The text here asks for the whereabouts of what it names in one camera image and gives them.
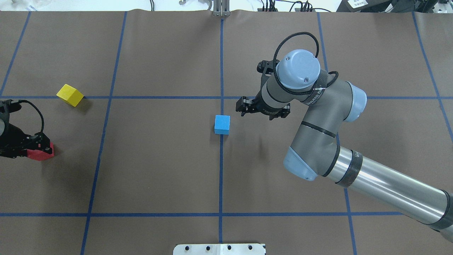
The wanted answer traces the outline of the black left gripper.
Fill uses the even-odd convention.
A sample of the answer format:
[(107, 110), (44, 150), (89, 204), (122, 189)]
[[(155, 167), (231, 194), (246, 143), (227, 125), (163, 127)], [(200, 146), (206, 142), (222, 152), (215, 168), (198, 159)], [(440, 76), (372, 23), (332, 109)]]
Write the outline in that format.
[(52, 154), (50, 139), (44, 133), (34, 136), (25, 134), (18, 127), (1, 122), (0, 156), (4, 158), (22, 158), (27, 156), (27, 149)]

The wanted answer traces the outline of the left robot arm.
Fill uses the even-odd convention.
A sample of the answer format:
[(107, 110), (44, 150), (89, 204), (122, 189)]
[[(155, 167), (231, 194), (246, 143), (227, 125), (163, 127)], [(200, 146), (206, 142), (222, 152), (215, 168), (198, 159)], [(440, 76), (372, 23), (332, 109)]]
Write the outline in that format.
[(16, 159), (29, 158), (35, 161), (44, 161), (55, 156), (54, 145), (44, 134), (44, 118), (42, 114), (41, 130), (29, 135), (20, 128), (9, 123), (9, 117), (1, 114), (1, 157)]

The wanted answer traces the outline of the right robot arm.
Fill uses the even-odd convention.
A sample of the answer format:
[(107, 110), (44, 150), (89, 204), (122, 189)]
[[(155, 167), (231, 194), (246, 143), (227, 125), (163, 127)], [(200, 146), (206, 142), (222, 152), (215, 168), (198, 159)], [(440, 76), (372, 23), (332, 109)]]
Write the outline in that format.
[(283, 162), (290, 173), (308, 181), (326, 177), (393, 207), (452, 241), (451, 192), (341, 146), (341, 125), (358, 119), (367, 106), (362, 89), (338, 79), (338, 72), (322, 69), (318, 58), (303, 49), (289, 52), (282, 60), (263, 60), (256, 70), (262, 75), (260, 89), (254, 99), (243, 96), (237, 101), (236, 111), (241, 116), (262, 113), (270, 120), (286, 118), (293, 100), (308, 107)]

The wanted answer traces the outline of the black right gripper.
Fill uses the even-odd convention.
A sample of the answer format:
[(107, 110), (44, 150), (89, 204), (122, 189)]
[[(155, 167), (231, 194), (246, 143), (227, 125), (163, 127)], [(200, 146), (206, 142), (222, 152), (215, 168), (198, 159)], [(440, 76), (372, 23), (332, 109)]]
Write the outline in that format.
[(246, 114), (262, 113), (269, 116), (269, 120), (274, 118), (286, 118), (290, 114), (290, 103), (286, 104), (283, 108), (272, 108), (262, 98), (262, 95), (258, 93), (256, 97), (242, 96), (236, 102), (236, 112), (241, 117)]

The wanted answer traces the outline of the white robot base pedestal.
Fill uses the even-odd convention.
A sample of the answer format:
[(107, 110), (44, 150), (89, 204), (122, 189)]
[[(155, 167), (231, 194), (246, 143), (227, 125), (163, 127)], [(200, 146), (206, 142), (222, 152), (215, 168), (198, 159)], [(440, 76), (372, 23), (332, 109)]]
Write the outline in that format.
[(173, 255), (266, 255), (266, 247), (259, 243), (180, 244)]

